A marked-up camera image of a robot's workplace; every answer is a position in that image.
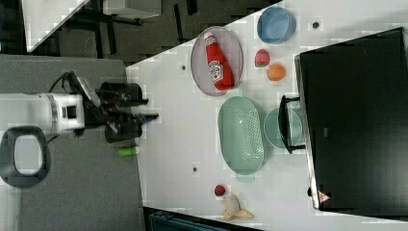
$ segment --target green colander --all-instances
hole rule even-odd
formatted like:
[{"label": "green colander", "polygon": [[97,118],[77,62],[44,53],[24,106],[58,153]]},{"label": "green colander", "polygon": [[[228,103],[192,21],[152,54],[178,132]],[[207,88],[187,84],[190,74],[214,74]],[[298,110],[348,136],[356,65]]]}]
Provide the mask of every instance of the green colander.
[{"label": "green colander", "polygon": [[225,163],[239,175],[251,175],[264,161],[261,123],[255,105],[247,98],[227,99],[218,114],[218,131]]}]

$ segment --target green bowl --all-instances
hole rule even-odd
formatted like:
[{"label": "green bowl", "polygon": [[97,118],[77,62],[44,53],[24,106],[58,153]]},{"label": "green bowl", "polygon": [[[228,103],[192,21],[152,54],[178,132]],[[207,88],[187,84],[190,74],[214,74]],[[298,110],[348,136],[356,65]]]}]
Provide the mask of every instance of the green bowl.
[{"label": "green bowl", "polygon": [[[264,132],[268,141],[275,147],[285,148],[282,141],[279,124],[278,124],[279,108],[273,109],[265,117]],[[292,145],[296,145],[302,138],[302,123],[299,116],[292,109],[288,109],[289,122],[291,126]]]},{"label": "green bowl", "polygon": [[240,175],[250,175],[264,161],[261,122],[255,105],[245,97],[234,96],[222,104],[218,131],[225,163]]}]

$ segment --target red ketchup bottle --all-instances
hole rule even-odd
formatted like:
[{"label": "red ketchup bottle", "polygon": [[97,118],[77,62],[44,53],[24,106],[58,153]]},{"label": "red ketchup bottle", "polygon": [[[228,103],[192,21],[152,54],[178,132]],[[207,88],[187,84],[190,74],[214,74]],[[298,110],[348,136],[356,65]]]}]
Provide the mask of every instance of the red ketchup bottle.
[{"label": "red ketchup bottle", "polygon": [[231,67],[222,54],[221,48],[213,33],[204,35],[207,51],[207,63],[210,69],[210,75],[213,78],[214,86],[218,90],[230,90],[234,87],[234,75]]}]

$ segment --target blue bowl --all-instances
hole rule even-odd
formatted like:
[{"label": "blue bowl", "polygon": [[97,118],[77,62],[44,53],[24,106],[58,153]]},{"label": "blue bowl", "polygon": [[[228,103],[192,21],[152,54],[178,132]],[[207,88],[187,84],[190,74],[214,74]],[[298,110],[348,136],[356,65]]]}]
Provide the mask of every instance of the blue bowl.
[{"label": "blue bowl", "polygon": [[296,29],[293,15],[280,7],[270,7],[258,20],[258,36],[266,43],[282,43],[288,40]]}]

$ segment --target white bottle cap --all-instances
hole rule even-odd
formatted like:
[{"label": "white bottle cap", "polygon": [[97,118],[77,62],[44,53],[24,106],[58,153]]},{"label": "white bottle cap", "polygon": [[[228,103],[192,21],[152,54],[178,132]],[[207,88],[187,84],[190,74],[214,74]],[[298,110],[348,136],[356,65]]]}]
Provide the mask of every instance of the white bottle cap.
[{"label": "white bottle cap", "polygon": [[211,32],[207,32],[206,34],[204,34],[204,39],[207,39],[208,37],[213,37],[213,33]]}]

